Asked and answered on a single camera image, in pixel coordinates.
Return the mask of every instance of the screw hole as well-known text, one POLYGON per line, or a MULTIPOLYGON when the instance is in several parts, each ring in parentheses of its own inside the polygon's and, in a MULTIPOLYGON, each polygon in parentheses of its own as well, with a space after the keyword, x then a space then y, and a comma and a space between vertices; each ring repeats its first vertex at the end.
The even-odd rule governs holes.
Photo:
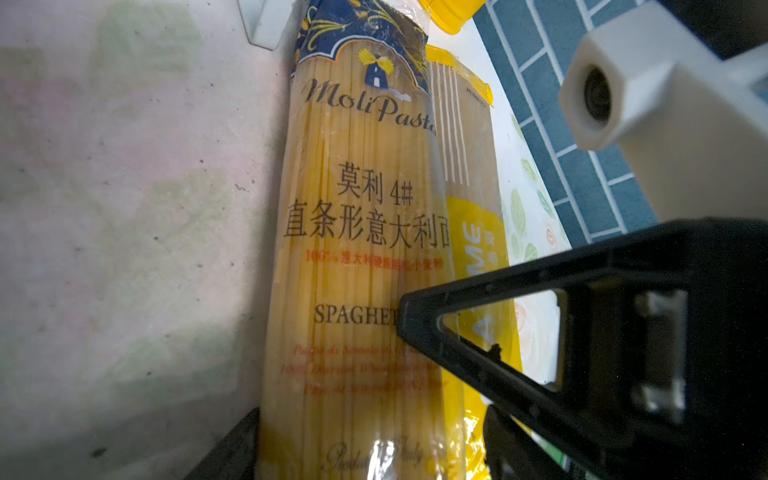
POLYGON ((608 121, 611 116, 611 88, 603 71, 592 68, 584 82, 584 103, 587 112, 597 121, 608 121))

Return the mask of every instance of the yellow windmill blade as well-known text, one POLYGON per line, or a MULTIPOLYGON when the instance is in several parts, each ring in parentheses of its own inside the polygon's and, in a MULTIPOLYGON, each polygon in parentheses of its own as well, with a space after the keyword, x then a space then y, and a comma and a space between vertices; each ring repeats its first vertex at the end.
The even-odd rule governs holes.
POLYGON ((379 67, 381 67, 387 75, 391 75, 395 71, 395 64, 393 64, 392 60, 389 60, 388 57, 379 57, 378 62, 379 67))
POLYGON ((363 65, 370 65, 376 63, 376 56, 370 52, 368 48, 364 48, 357 54, 357 58, 360 59, 363 65))

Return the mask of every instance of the brick pattern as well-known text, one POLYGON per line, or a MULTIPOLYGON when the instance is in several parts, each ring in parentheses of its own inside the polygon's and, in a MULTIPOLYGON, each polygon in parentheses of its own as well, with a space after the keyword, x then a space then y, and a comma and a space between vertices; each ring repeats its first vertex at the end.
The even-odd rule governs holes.
POLYGON ((475 15, 573 247, 657 218, 617 147, 576 148, 558 92, 581 37, 644 0, 488 0, 475 15))

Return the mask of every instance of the yellow container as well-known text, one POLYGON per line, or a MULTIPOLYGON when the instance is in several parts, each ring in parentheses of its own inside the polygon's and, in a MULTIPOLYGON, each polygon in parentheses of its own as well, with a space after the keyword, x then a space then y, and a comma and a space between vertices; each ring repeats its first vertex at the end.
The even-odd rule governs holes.
POLYGON ((419 0, 429 10, 432 20, 443 31, 456 35, 464 24, 477 13, 485 0, 419 0))

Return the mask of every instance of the yellow package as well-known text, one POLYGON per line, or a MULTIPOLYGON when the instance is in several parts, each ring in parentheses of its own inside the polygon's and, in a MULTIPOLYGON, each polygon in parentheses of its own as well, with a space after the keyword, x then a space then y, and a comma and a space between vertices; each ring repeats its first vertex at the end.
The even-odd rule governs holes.
POLYGON ((396 335, 402 294, 454 278, 425 43, 377 0, 303 19, 257 478, 463 476, 461 386, 396 335))
MULTIPOLYGON (((427 46, 429 88, 435 120, 451 234, 451 253, 457 279, 509 266, 502 202, 498 189, 496 154, 491 126, 490 87, 449 52, 427 46)), ((458 333, 483 349, 502 348, 502 360, 521 370, 519 338, 512 300, 463 310, 458 333)), ((444 373, 449 388, 462 385, 465 407, 466 478, 489 480, 485 466, 482 422, 486 405, 479 393, 444 373)), ((445 402, 461 402, 446 392, 445 402)))

